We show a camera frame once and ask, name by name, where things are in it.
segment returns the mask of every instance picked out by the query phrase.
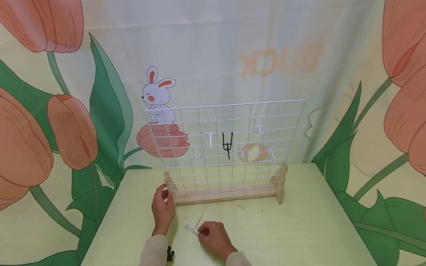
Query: wooden upright support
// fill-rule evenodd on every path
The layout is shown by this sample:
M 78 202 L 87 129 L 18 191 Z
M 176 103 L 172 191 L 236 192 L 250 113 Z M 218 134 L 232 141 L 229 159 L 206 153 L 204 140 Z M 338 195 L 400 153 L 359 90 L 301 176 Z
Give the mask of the wooden upright support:
M 284 184 L 285 184 L 285 176 L 287 175 L 288 165 L 286 163 L 281 163 L 278 171 L 271 177 L 271 182 L 276 182 L 275 190 L 276 190 L 276 200 L 278 204 L 282 204 L 284 199 Z
M 164 173 L 164 182 L 167 185 L 167 190 L 173 193 L 173 202 L 175 203 L 175 207 L 176 207 L 176 195 L 178 193 L 178 187 L 175 185 L 175 183 L 173 182 L 172 178 L 170 177 L 169 171 L 166 171 Z

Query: table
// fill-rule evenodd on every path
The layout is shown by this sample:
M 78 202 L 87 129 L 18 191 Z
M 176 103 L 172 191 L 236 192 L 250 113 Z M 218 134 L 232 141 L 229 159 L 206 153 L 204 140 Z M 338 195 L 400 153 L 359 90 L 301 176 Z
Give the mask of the table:
M 127 171 L 82 266 L 136 266 L 154 219 L 151 202 L 163 169 Z M 376 265 L 313 163 L 289 164 L 284 203 L 275 197 L 178 206 L 169 231 L 174 266 L 224 265 L 184 229 L 223 222 L 234 246 L 253 265 Z

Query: sleeve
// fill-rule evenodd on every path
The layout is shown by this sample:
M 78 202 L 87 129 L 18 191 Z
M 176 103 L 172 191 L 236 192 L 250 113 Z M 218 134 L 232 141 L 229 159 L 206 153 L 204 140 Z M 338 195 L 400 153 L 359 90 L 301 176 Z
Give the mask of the sleeve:
M 226 259 L 226 266 L 252 266 L 242 252 L 234 252 Z
M 145 242 L 139 266 L 165 266 L 169 242 L 164 235 L 155 235 Z

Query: wooden stand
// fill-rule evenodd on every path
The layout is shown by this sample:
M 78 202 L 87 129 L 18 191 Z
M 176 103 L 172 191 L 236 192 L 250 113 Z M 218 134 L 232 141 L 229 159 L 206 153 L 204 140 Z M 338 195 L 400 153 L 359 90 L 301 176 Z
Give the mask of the wooden stand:
M 176 205 L 239 200 L 253 197 L 276 196 L 278 204 L 282 204 L 284 197 L 285 176 L 288 171 L 286 163 L 281 163 L 278 171 L 271 177 L 270 183 L 233 186 L 231 191 L 221 191 L 219 188 L 199 189 L 193 191 L 179 191 L 169 172 L 164 173 L 167 189 L 172 190 L 173 200 Z

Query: hand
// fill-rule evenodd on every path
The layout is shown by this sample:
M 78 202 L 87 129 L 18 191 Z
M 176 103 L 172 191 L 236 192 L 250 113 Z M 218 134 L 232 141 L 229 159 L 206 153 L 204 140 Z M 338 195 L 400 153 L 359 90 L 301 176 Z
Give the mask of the hand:
M 228 259 L 231 253 L 238 252 L 231 244 L 231 240 L 222 223 L 205 222 L 198 228 L 198 232 L 200 242 L 224 261 Z
M 173 202 L 172 193 L 166 189 L 166 184 L 162 184 L 157 188 L 154 194 L 151 208 L 154 214 L 155 228 L 154 235 L 167 235 L 170 224 L 175 217 L 175 203 Z

